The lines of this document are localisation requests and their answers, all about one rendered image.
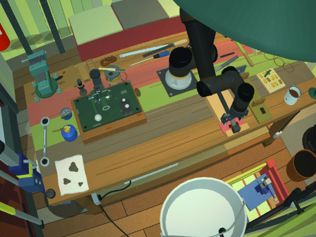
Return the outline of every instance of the white ball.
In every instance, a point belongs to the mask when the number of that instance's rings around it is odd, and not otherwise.
[[[96,116],[94,116],[94,119],[95,119],[97,122],[99,122],[99,121],[101,121],[102,116],[101,116],[101,115],[96,115]]]

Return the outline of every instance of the mug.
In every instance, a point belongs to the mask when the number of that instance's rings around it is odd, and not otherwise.
[[[291,86],[284,96],[284,101],[288,105],[294,105],[302,95],[301,90],[296,86]]]

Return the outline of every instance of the terracotta pot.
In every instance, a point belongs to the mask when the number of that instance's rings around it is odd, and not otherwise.
[[[286,166],[287,176],[294,182],[301,182],[316,174],[316,155],[309,150],[300,150]]]

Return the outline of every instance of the wooden floor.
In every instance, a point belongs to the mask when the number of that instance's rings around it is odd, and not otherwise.
[[[50,57],[47,60],[51,72],[59,71],[79,62],[80,57],[76,48],[64,54]],[[13,77],[16,103],[19,111],[22,111],[26,109],[23,85],[32,81],[33,77],[28,67],[13,72]],[[24,155],[34,157],[35,150],[31,134],[21,137],[21,144]],[[145,193],[110,204],[105,206],[104,209],[108,216],[130,237],[159,237],[161,233],[159,218],[163,202],[179,184],[197,177],[212,177],[227,181],[271,158],[274,159],[276,168],[289,193],[297,187],[302,190],[305,189],[304,181],[295,183],[287,177],[285,168],[291,156],[282,139],[278,137],[272,145],[266,148],[260,144],[216,165]],[[44,194],[34,193],[33,198],[36,209],[46,207]],[[42,231],[45,237],[123,236],[123,233],[104,214],[94,216],[89,215],[89,212],[46,224]]]

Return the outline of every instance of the yellow cap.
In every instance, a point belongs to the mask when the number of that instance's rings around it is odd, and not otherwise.
[[[64,130],[65,132],[67,132],[67,133],[70,132],[70,127],[69,126],[64,126],[64,129],[65,129]]]

